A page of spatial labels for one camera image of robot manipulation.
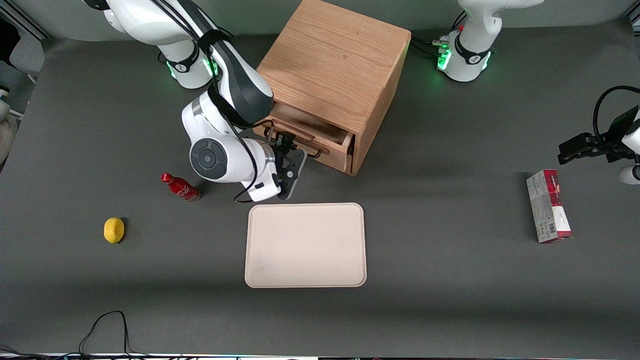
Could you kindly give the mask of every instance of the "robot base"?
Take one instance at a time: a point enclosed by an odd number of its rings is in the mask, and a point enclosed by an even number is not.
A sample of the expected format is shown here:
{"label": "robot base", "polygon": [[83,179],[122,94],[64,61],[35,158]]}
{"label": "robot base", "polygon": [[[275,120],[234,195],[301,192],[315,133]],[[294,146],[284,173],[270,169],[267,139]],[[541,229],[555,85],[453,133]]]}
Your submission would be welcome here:
{"label": "robot base", "polygon": [[[440,41],[445,44],[453,44],[459,34],[458,30],[452,31],[448,35],[440,37]],[[469,65],[456,47],[449,45],[445,52],[440,55],[436,68],[447,74],[452,80],[466,83],[475,80],[486,69],[490,56],[491,52],[484,58],[478,56],[477,62]]]}

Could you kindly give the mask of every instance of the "wooden cabinet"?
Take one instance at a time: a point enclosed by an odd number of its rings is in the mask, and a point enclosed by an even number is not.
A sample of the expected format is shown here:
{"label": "wooden cabinet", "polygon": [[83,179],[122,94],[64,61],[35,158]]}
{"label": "wooden cabinet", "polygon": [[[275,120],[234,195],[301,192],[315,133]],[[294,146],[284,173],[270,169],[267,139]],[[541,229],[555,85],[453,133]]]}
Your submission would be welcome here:
{"label": "wooden cabinet", "polygon": [[[258,67],[271,119],[321,163],[355,176],[393,99],[411,33],[302,0]],[[260,135],[264,129],[256,129]]]}

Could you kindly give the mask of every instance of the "red bottle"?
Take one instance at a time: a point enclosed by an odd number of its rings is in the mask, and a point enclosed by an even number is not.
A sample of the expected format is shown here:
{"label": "red bottle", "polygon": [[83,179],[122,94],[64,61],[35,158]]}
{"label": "red bottle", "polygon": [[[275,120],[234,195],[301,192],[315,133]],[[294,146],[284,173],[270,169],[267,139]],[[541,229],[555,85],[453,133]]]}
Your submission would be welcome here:
{"label": "red bottle", "polygon": [[198,189],[191,186],[187,181],[181,177],[173,177],[171,174],[165,172],[162,174],[161,179],[163,183],[169,185],[169,189],[179,197],[182,197],[188,202],[196,202],[200,200],[200,192]]}

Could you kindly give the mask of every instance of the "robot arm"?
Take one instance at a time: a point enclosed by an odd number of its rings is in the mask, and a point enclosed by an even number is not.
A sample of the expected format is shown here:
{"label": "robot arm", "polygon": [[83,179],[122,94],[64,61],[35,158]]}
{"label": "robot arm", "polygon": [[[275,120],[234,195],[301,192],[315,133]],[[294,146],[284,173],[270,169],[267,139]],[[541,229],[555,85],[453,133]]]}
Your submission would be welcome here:
{"label": "robot arm", "polygon": [[156,45],[176,80],[207,91],[182,111],[191,140],[193,170],[217,183],[240,182],[252,201],[288,199],[307,153],[293,135],[276,134],[276,144],[241,138],[271,113],[273,92],[215,23],[191,0],[84,0],[102,10],[119,31]]}
{"label": "robot arm", "polygon": [[456,81],[472,81],[486,68],[490,48],[502,29],[501,10],[524,9],[544,0],[458,0],[468,15],[464,28],[440,37],[446,50],[438,62],[441,70]]}
{"label": "robot arm", "polygon": [[564,165],[580,158],[605,155],[609,163],[622,159],[634,160],[635,165],[623,167],[618,179],[625,184],[640,184],[640,106],[615,118],[606,133],[598,130],[598,112],[604,98],[615,90],[629,90],[640,94],[640,88],[615,86],[605,91],[596,103],[593,114],[593,132],[581,133],[560,144],[558,162]]}

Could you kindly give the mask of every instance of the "yellow lemon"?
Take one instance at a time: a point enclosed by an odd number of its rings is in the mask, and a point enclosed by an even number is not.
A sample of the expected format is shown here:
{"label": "yellow lemon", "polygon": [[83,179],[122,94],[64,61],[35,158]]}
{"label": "yellow lemon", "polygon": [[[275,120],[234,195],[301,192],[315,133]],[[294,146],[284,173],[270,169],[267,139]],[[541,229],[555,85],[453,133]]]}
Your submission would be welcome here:
{"label": "yellow lemon", "polygon": [[112,243],[118,243],[124,236],[124,223],[119,218],[110,218],[104,223],[104,238]]}

